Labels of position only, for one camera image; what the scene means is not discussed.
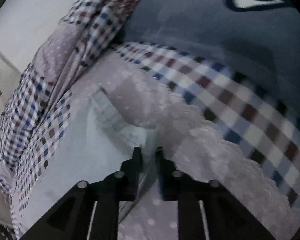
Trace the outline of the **light grey drawstring pants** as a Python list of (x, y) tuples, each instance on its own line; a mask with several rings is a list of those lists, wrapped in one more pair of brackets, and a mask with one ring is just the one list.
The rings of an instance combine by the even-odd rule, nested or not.
[(32, 187), (20, 219), (21, 231), (29, 230), (77, 182), (94, 183), (118, 171), (135, 147), (141, 148), (143, 163), (148, 164), (157, 138), (156, 126), (129, 124), (102, 90), (94, 93), (72, 120), (42, 177)]

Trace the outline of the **checkered purple bed sheet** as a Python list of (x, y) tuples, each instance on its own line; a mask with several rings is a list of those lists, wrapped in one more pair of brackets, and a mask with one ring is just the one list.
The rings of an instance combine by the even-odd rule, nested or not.
[(74, 82), (68, 44), (42, 45), (0, 119), (0, 189), (17, 238), (30, 192), (78, 111), (102, 90), (195, 179), (218, 179), (276, 239), (300, 228), (300, 123), (269, 96), (162, 44), (129, 42)]

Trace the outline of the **blue fox print pillow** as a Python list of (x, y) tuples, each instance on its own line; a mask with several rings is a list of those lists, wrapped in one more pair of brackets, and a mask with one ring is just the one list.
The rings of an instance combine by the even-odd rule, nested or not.
[(300, 116), (300, 14), (289, 0), (141, 0), (123, 40), (225, 64)]

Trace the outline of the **rolled checkered purple quilt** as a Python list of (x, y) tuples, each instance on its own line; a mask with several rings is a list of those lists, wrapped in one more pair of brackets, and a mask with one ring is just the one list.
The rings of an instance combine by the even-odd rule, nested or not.
[(80, 67), (90, 67), (120, 31), (141, 0), (78, 0), (63, 22), (83, 28), (75, 45)]

